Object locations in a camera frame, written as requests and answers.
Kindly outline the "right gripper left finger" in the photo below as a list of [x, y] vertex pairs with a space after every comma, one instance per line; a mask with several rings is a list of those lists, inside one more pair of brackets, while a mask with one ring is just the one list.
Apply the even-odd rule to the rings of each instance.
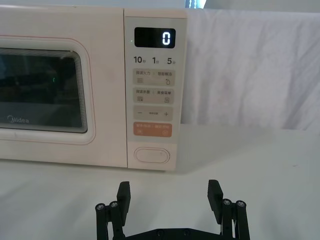
[[112, 224], [113, 240], [125, 240], [123, 227], [126, 223], [131, 201], [130, 182], [119, 184], [116, 200], [109, 205], [99, 203], [95, 206], [96, 212], [96, 239], [108, 240], [108, 223]]

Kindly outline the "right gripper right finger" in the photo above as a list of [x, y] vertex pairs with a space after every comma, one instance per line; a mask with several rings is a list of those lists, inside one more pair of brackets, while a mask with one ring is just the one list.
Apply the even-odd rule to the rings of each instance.
[[247, 204], [244, 201], [232, 202], [224, 198], [220, 183], [215, 179], [208, 181], [207, 198], [216, 222], [220, 225], [216, 240], [250, 239]]

